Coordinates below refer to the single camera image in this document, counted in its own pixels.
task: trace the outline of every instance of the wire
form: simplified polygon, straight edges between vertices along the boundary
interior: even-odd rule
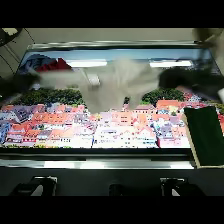
[[[20,63],[15,57],[14,55],[8,50],[8,48],[6,46],[3,46],[8,52],[9,54],[15,59],[15,61],[17,61],[18,63]]]
[[[10,64],[5,60],[5,58],[4,58],[2,55],[0,55],[0,57],[1,57],[1,58],[5,61],[5,63],[9,66],[9,68],[11,69],[11,71],[12,71],[12,73],[13,73],[13,75],[14,75],[15,73],[14,73],[12,67],[10,66]]]
[[[24,30],[26,30],[26,32],[27,32],[27,33],[28,33],[28,35],[30,36],[31,40],[32,40],[32,41],[33,41],[33,43],[35,44],[35,41],[34,41],[34,39],[32,38],[32,36],[30,35],[29,31],[28,31],[26,28],[24,28]]]

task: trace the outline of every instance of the gray wall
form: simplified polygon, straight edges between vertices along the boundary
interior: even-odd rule
[[[103,41],[103,40],[193,40],[192,28],[27,28],[36,43]],[[32,40],[25,30],[10,42],[10,47],[22,59]],[[13,70],[18,63],[4,47],[0,54],[8,61]],[[0,58],[0,75],[11,74],[8,65]]]

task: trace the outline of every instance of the flat screen television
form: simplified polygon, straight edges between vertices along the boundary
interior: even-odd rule
[[[118,58],[148,62],[167,69],[195,69],[201,46],[192,42],[95,42],[36,44],[28,47],[17,70],[40,66],[38,55],[62,58],[73,70],[103,66]],[[204,60],[212,55],[206,49]],[[221,75],[215,61],[213,74]],[[157,89],[143,96],[135,110],[111,108],[91,114],[76,87],[30,90],[0,111],[4,153],[41,154],[187,154],[190,145],[181,116],[185,107],[202,108],[211,102],[186,90]],[[223,109],[217,105],[223,126]]]

